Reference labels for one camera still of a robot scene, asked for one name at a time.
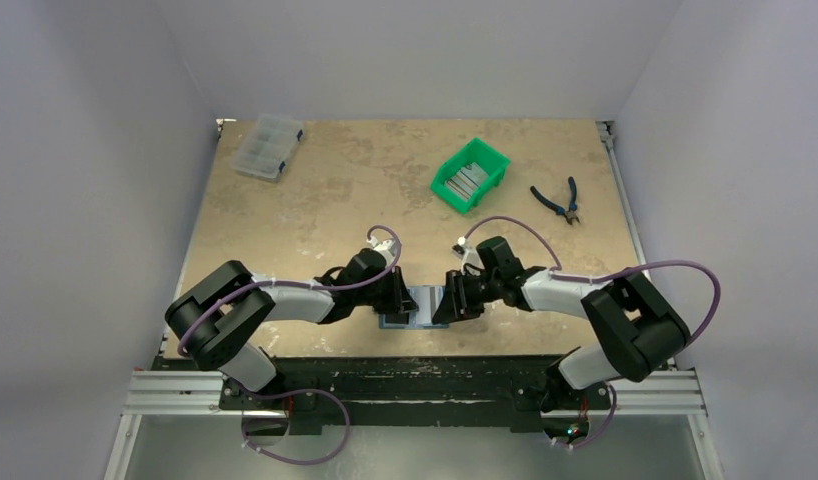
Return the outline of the blue card holder wallet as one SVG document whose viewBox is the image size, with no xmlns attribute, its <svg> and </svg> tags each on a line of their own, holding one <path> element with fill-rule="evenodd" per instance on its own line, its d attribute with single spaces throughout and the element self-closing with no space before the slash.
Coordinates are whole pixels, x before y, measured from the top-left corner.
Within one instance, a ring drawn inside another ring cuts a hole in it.
<svg viewBox="0 0 818 480">
<path fill-rule="evenodd" d="M 408 289 L 412 300 L 417 304 L 415 311 L 401 314 L 382 314 L 379 316 L 379 328 L 383 330 L 430 330 L 447 329 L 447 324 L 434 324 L 433 315 L 443 298 L 444 287 L 441 285 L 412 286 Z"/>
</svg>

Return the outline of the stack of credit cards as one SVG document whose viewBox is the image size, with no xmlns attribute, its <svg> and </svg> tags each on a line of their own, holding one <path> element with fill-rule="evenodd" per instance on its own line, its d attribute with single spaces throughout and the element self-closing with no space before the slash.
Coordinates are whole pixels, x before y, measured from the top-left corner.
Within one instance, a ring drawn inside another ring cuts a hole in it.
<svg viewBox="0 0 818 480">
<path fill-rule="evenodd" d="M 476 162 L 464 165 L 444 185 L 461 200 L 468 202 L 480 187 L 488 180 L 489 175 Z"/>
</svg>

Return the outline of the green plastic bin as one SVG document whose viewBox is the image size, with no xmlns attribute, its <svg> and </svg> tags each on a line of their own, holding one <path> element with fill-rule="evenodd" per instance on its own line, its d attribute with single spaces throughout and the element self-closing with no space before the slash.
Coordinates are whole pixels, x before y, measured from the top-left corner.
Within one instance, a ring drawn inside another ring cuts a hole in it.
<svg viewBox="0 0 818 480">
<path fill-rule="evenodd" d="M 508 157 L 474 138 L 440 166 L 430 189 L 455 211 L 466 214 L 501 183 L 509 165 Z"/>
</svg>

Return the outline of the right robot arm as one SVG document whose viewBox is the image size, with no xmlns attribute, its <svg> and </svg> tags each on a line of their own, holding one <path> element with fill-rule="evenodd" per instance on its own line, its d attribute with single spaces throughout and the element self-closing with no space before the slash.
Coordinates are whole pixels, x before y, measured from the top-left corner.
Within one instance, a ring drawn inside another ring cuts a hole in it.
<svg viewBox="0 0 818 480">
<path fill-rule="evenodd" d="M 596 343 L 575 349 L 549 369 L 546 392 L 558 406 L 573 405 L 587 387 L 607 380 L 640 382 L 690 343 L 684 320 L 641 272 L 608 281 L 564 279 L 548 268 L 524 267 L 501 236 L 472 252 L 478 272 L 447 272 L 433 324 L 476 319 L 496 301 L 587 320 Z"/>
</svg>

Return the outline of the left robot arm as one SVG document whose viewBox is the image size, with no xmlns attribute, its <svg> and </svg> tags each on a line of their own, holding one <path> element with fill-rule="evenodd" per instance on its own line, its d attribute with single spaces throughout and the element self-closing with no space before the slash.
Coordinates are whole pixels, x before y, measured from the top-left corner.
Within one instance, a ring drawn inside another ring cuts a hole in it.
<svg viewBox="0 0 818 480">
<path fill-rule="evenodd" d="M 258 328 L 271 321 L 328 325 L 357 307 L 379 315 L 418 309 L 394 255 L 364 248 L 344 266 L 308 283 L 255 280 L 238 260 L 223 263 L 175 300 L 164 320 L 178 337 L 181 355 L 201 371 L 220 371 L 244 388 L 257 408 L 277 405 L 283 376 L 269 355 L 251 344 Z"/>
</svg>

